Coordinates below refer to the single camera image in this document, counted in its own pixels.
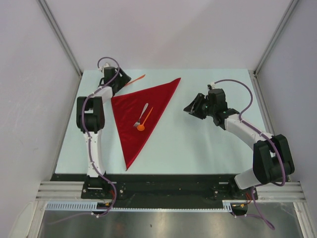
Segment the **silver metal fork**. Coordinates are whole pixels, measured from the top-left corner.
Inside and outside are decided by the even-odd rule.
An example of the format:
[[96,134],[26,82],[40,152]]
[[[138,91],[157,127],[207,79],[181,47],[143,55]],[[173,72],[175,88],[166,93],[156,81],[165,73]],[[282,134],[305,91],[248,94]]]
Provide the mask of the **silver metal fork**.
[[144,107],[143,107],[143,109],[142,109],[142,112],[141,112],[141,114],[140,114],[138,120],[134,123],[134,127],[137,127],[137,126],[139,126],[139,125],[141,124],[141,118],[142,118],[144,112],[146,111],[148,105],[149,105],[148,103],[145,103],[145,104],[144,104]]

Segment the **red cloth napkin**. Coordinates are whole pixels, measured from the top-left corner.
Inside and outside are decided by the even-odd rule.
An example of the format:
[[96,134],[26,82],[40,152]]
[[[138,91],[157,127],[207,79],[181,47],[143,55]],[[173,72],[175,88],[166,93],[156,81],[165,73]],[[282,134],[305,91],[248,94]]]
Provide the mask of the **red cloth napkin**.
[[[129,169],[150,138],[180,81],[181,79],[177,78],[169,83],[111,99],[126,169]],[[153,110],[145,123],[145,130],[138,131],[134,123],[138,120],[145,103],[149,105],[141,118],[141,123],[152,107]]]

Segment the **orange plastic spoon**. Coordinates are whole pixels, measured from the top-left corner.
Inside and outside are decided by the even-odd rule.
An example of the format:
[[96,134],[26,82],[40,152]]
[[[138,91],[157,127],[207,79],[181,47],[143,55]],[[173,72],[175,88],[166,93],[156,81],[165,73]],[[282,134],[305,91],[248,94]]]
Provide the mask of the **orange plastic spoon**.
[[152,108],[150,109],[150,111],[148,112],[148,114],[147,114],[147,116],[145,117],[144,121],[143,121],[140,125],[137,126],[137,130],[138,130],[138,131],[144,131],[144,130],[145,130],[145,123],[147,122],[147,120],[148,120],[148,118],[149,118],[149,116],[150,116],[152,110],[153,110],[153,107],[152,107]]

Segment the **orange plastic knife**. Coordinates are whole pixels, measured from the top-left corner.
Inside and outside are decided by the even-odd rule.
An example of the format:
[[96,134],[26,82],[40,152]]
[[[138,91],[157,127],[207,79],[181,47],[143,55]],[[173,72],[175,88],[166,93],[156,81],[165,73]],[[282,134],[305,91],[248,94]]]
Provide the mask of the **orange plastic knife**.
[[134,79],[134,80],[131,80],[131,81],[128,82],[125,86],[128,86],[128,85],[130,85],[130,84],[132,84],[132,83],[134,83],[134,82],[136,82],[136,81],[138,81],[138,80],[140,80],[140,79],[143,79],[145,76],[146,76],[146,75],[143,74],[143,75],[141,75],[140,77],[138,77],[138,78],[136,78],[136,79]]

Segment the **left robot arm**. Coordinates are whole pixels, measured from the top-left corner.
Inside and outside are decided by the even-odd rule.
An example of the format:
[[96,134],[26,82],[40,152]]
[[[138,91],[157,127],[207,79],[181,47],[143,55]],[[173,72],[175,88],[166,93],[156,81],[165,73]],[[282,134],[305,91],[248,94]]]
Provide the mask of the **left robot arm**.
[[84,135],[90,178],[101,178],[106,173],[102,162],[101,136],[105,126],[104,103],[114,97],[131,81],[120,67],[106,64],[101,68],[103,77],[97,89],[89,96],[76,101],[76,125]]

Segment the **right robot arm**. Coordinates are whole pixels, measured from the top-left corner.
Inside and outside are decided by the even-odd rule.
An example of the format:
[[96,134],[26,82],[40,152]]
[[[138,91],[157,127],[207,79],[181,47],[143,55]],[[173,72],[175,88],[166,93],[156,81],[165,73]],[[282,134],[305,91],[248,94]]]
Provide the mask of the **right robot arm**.
[[236,135],[252,149],[252,167],[229,181],[228,192],[232,198],[240,199],[247,189],[262,184],[277,184],[278,180],[281,180],[279,185],[283,186],[287,176],[294,173],[287,138],[282,134],[262,132],[242,119],[237,110],[227,106],[222,89],[210,89],[206,96],[197,94],[184,111],[199,119],[212,117],[216,126]]

